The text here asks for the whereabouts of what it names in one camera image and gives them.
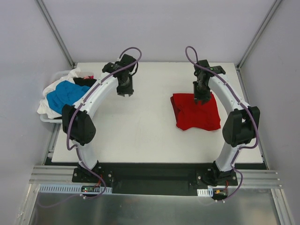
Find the bright red t shirt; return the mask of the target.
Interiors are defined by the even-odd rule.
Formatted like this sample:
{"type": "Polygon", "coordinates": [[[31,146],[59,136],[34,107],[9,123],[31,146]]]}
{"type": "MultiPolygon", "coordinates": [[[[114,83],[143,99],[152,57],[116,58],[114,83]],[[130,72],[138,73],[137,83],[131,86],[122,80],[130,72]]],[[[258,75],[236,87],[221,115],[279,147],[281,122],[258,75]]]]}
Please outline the bright red t shirt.
{"type": "Polygon", "coordinates": [[[175,93],[170,101],[173,107],[177,128],[186,131],[190,128],[199,128],[206,131],[215,131],[221,128],[221,119],[213,94],[211,99],[202,104],[194,101],[194,95],[189,93],[175,93]]]}

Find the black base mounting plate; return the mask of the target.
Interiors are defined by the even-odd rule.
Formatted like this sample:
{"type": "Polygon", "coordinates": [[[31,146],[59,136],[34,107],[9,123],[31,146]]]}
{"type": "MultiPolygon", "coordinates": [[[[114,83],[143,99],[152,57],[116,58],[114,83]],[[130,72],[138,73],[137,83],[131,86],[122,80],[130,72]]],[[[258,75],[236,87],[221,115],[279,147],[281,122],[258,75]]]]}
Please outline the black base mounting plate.
{"type": "Polygon", "coordinates": [[[91,172],[77,166],[72,182],[95,184],[100,176],[114,194],[196,196],[208,186],[238,185],[234,170],[218,172],[213,163],[97,163],[91,172]]]}

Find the white plastic laundry basket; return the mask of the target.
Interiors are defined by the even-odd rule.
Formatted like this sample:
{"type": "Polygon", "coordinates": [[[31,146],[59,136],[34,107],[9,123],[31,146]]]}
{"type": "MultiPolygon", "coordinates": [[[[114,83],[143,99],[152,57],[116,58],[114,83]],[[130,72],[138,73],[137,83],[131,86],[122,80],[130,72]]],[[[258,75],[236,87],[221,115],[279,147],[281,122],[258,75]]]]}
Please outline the white plastic laundry basket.
{"type": "Polygon", "coordinates": [[[62,81],[69,81],[71,83],[75,83],[73,81],[73,78],[75,78],[75,77],[84,78],[84,77],[93,76],[93,75],[94,75],[93,72],[81,71],[81,69],[79,69],[79,68],[72,69],[72,70],[59,71],[59,72],[55,73],[52,76],[51,84],[43,90],[44,99],[40,100],[39,107],[37,110],[37,113],[40,115],[40,119],[43,122],[61,124],[61,119],[60,119],[61,115],[49,107],[48,100],[46,99],[46,95],[48,93],[54,91],[56,86],[62,81]]]}

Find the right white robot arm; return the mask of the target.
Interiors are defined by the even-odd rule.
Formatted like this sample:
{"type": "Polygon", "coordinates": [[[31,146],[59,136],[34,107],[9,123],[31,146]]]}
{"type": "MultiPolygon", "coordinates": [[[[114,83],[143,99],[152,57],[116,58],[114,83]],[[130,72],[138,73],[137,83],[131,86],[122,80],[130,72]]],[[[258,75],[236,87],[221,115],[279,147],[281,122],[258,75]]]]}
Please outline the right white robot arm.
{"type": "Polygon", "coordinates": [[[206,185],[217,186],[230,182],[236,175],[234,165],[240,151],[257,138],[260,110],[250,106],[231,87],[221,66],[211,67],[207,60],[199,60],[194,66],[194,102],[202,105],[212,100],[215,93],[227,113],[222,128],[225,141],[221,153],[210,169],[201,175],[206,185]]]}

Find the white t shirt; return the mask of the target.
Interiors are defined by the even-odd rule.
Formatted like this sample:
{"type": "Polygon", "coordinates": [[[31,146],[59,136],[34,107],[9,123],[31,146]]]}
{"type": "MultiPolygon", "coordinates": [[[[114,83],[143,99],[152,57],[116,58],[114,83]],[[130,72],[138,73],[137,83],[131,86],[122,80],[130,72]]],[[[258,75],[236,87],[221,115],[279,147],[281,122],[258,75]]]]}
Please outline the white t shirt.
{"type": "Polygon", "coordinates": [[[60,71],[54,74],[52,82],[45,87],[43,90],[43,98],[39,102],[39,107],[37,109],[37,113],[40,115],[46,116],[49,120],[56,119],[61,117],[59,112],[56,112],[54,109],[51,108],[52,103],[50,103],[50,96],[52,92],[56,90],[56,87],[61,82],[67,81],[69,83],[75,83],[74,78],[78,78],[81,72],[80,68],[75,68],[72,70],[60,71]]]}

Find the aluminium frame rail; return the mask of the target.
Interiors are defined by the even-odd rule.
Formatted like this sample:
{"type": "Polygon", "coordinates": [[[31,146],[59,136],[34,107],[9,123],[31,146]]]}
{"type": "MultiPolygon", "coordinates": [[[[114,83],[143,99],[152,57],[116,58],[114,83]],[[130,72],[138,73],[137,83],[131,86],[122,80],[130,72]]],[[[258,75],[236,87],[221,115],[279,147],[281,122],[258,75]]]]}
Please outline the aluminium frame rail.
{"type": "MultiPolygon", "coordinates": [[[[134,169],[128,166],[124,167],[101,167],[99,177],[102,178],[108,186],[117,185],[121,182],[132,181],[185,181],[191,185],[205,186],[203,182],[203,168],[141,168],[134,169]]],[[[80,183],[96,184],[99,178],[84,169],[72,166],[35,166],[33,168],[30,183],[80,183]]],[[[217,182],[218,186],[228,185],[230,187],[241,186],[242,188],[258,189],[282,189],[283,185],[276,171],[271,170],[240,170],[233,172],[229,178],[217,182]]]]}

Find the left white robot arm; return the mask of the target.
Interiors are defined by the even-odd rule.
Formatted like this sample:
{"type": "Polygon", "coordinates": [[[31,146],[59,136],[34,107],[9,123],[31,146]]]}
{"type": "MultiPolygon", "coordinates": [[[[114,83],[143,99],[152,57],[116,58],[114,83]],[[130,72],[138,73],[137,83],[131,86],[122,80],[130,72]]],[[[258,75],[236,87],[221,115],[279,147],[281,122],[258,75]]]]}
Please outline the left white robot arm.
{"type": "Polygon", "coordinates": [[[107,63],[103,78],[98,79],[77,103],[65,104],[62,108],[62,128],[67,135],[67,149],[75,149],[78,166],[74,169],[73,182],[103,183],[99,162],[91,145],[96,134],[93,116],[103,100],[115,90],[119,96],[134,93],[133,75],[138,70],[138,59],[122,54],[115,63],[107,63]]]}

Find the pink garment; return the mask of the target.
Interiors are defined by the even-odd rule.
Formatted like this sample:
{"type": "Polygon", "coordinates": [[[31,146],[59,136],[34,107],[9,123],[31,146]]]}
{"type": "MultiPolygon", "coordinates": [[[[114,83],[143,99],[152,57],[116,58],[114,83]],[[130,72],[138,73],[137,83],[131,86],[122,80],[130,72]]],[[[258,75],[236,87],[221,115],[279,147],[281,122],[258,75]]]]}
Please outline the pink garment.
{"type": "Polygon", "coordinates": [[[94,80],[94,76],[85,76],[84,80],[94,80]]]}

